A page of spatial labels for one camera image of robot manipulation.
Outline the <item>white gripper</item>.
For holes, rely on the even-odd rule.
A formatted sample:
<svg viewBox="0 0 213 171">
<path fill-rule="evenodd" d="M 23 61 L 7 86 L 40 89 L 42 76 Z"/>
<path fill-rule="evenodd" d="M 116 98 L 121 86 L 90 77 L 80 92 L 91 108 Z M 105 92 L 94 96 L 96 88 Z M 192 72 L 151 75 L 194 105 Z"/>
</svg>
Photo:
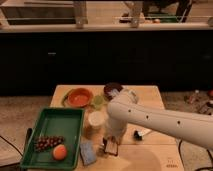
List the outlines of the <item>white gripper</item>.
<svg viewBox="0 0 213 171">
<path fill-rule="evenodd" d="M 118 145 L 121 144 L 123 140 L 123 136 L 126 133 L 127 130 L 127 123 L 124 121 L 120 121 L 117 119 L 113 119 L 109 117 L 105 121 L 105 132 L 104 132 L 104 138 L 103 138 L 103 144 L 104 144 L 104 153 L 111 154 L 114 156 L 118 155 Z M 109 145 L 109 150 L 107 146 L 107 140 L 113 138 L 115 142 L 111 142 Z"/>
</svg>

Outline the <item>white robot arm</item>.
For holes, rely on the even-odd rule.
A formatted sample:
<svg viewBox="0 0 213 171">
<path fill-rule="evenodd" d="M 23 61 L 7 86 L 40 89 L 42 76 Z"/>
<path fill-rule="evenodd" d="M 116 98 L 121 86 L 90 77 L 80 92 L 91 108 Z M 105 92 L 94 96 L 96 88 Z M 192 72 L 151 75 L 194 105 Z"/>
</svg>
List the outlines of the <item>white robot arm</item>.
<svg viewBox="0 0 213 171">
<path fill-rule="evenodd" d="M 128 124 L 142 126 L 213 151 L 213 116 L 145 107 L 132 92 L 120 92 L 106 108 L 105 136 L 118 142 Z"/>
</svg>

